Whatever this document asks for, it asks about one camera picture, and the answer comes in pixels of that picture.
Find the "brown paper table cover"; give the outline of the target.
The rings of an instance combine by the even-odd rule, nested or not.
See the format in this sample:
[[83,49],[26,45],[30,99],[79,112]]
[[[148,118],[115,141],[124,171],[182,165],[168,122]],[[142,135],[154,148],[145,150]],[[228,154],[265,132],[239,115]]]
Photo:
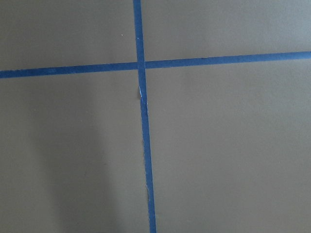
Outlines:
[[3,233],[308,233],[308,0],[3,0]]

